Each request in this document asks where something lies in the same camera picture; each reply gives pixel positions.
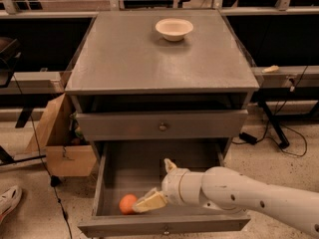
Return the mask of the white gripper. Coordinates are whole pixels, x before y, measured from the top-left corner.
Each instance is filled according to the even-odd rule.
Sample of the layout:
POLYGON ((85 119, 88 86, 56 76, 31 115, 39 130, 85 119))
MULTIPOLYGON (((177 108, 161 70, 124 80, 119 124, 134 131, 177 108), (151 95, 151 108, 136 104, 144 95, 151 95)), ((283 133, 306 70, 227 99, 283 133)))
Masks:
POLYGON ((161 183, 161 191, 151 189, 145 196, 133 204, 137 213, 166 207, 167 202, 174 205, 198 205, 200 203, 202 172, 193 172, 186 168, 176 168, 169 158, 164 160, 167 175, 161 183))

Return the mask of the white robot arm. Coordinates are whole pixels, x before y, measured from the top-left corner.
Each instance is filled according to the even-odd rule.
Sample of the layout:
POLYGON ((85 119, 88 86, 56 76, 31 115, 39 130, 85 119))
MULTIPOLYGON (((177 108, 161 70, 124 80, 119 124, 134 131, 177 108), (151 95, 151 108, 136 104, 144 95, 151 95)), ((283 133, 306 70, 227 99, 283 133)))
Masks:
POLYGON ((161 188, 151 189, 133 204, 144 213, 176 206, 196 206, 235 213, 253 210, 319 238, 319 193, 267 184, 223 166, 205 172, 180 168, 164 161, 166 176, 161 188))

